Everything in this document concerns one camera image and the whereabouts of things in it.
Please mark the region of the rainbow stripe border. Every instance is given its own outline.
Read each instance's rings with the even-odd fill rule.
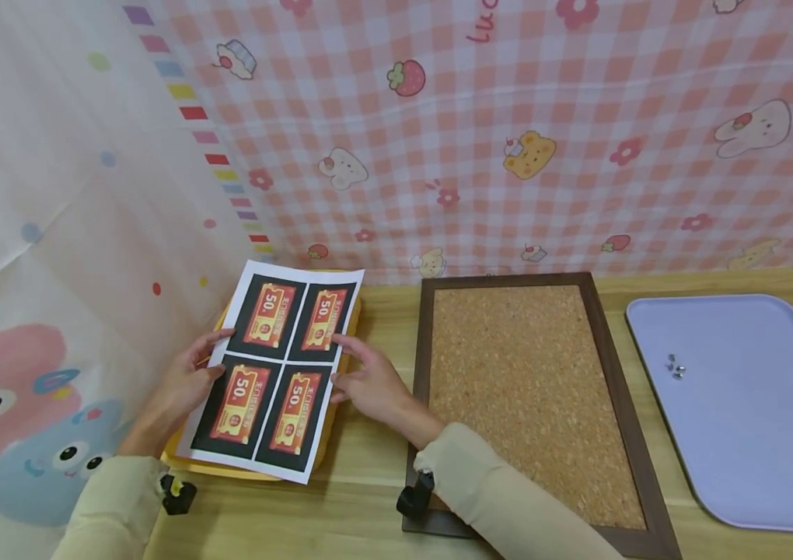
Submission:
[[[132,24],[138,39],[141,40],[142,46],[148,52],[148,56],[154,61],[157,73],[166,84],[167,92],[179,106],[179,112],[183,119],[196,126],[196,130],[191,131],[191,136],[201,147],[204,160],[207,161],[220,188],[229,197],[229,202],[231,202],[238,218],[242,220],[241,226],[247,231],[250,242],[254,243],[254,250],[263,255],[260,260],[264,263],[274,261],[274,252],[269,244],[269,237],[264,233],[253,202],[246,195],[243,181],[238,176],[238,172],[233,169],[231,160],[225,153],[225,147],[216,135],[213,121],[201,106],[201,101],[197,99],[194,88],[185,79],[182,66],[173,59],[169,45],[156,30],[154,19],[151,18],[148,8],[141,5],[125,5],[122,6],[122,11],[126,13],[126,19],[129,19],[129,23]]]

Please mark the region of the hand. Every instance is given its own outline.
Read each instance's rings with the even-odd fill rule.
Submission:
[[[154,394],[145,402],[130,435],[117,451],[118,455],[153,455],[160,458],[166,442],[185,423],[185,418],[201,406],[210,394],[213,382],[225,372],[225,366],[203,367],[213,346],[234,334],[234,329],[210,332],[198,338],[157,383]]]
[[[400,432],[417,449],[439,436],[443,420],[415,400],[386,355],[352,336],[336,334],[331,340],[362,361],[361,370],[334,376],[331,402],[353,401],[358,411]]]

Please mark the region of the left hand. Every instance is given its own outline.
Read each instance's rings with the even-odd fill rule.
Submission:
[[[213,346],[234,334],[234,329],[213,331],[198,338],[160,379],[154,394],[145,402],[130,435],[120,445],[118,455],[153,455],[160,458],[162,448],[185,418],[207,400],[213,383],[225,372],[225,366],[203,367]]]

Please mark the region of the beige sleeve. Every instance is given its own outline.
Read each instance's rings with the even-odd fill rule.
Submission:
[[[415,470],[433,472],[434,492],[506,560],[622,559],[465,425],[448,425],[417,455]]]
[[[113,457],[89,479],[51,560],[141,560],[166,472],[153,457]]]

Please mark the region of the cork board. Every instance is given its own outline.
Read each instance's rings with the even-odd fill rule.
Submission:
[[[416,396],[478,431],[621,554],[679,557],[590,275],[425,281],[420,318]],[[476,536],[436,496],[428,508],[403,529]]]

